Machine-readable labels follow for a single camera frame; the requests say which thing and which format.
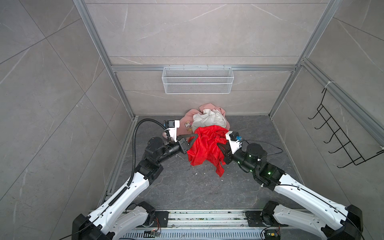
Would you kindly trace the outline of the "red cloth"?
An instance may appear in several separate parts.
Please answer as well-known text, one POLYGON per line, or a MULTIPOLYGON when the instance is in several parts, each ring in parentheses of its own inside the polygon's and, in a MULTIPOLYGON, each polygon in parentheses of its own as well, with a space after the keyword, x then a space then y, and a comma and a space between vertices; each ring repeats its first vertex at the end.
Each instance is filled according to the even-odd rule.
POLYGON ((204 161, 210 162, 216 168, 216 174, 222 177, 225 170, 223 165, 224 154, 219 149, 217 143, 226 144, 226 134, 229 131, 220 126, 199 127, 195 134, 198 135, 190 150, 188 150, 189 162, 192 166, 202 165, 204 161))

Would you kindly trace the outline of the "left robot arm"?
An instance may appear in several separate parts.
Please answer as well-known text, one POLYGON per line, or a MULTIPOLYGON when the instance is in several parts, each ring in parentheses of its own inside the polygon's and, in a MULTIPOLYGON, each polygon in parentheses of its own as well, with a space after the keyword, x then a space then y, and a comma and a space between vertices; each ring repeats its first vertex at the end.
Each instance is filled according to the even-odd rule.
POLYGON ((197 139, 197 134, 180 135, 167 144, 160 137, 150 139, 134 175, 88 216, 80 214, 75 218, 71 239, 118 240, 136 227, 150 226, 156 212, 151 205, 140 203, 129 213, 124 211, 157 179, 164 169, 163 161, 179 153, 185 154, 197 139))

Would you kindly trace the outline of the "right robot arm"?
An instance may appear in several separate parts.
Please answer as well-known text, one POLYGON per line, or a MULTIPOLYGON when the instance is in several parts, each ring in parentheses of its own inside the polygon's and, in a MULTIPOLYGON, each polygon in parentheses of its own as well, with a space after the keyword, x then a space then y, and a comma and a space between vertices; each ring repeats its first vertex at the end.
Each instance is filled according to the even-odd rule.
POLYGON ((245 151, 240 142, 218 144, 226 163, 237 162, 261 185, 283 195, 306 209, 305 212, 269 201, 261 219, 267 226, 288 225, 323 240, 362 240, 363 213, 354 205, 338 204, 299 183, 284 170, 267 161, 268 153, 259 144, 249 144, 245 151))

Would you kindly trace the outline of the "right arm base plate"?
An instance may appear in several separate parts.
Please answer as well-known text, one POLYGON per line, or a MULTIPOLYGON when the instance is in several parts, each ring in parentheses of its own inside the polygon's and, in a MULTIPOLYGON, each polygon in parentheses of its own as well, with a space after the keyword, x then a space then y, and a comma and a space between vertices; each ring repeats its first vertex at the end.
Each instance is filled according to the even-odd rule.
POLYGON ((245 215, 249 227, 287 227, 277 222, 274 213, 274 210, 246 211, 245 215))

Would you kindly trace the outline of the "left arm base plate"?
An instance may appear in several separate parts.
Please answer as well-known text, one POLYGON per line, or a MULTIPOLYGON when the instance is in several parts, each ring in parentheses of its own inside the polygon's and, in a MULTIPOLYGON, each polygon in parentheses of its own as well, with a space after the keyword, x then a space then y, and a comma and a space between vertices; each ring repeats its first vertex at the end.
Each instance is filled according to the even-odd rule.
POLYGON ((166 228, 169 221, 168 211, 156 211, 148 215, 148 219, 143 224, 145 228, 166 228))

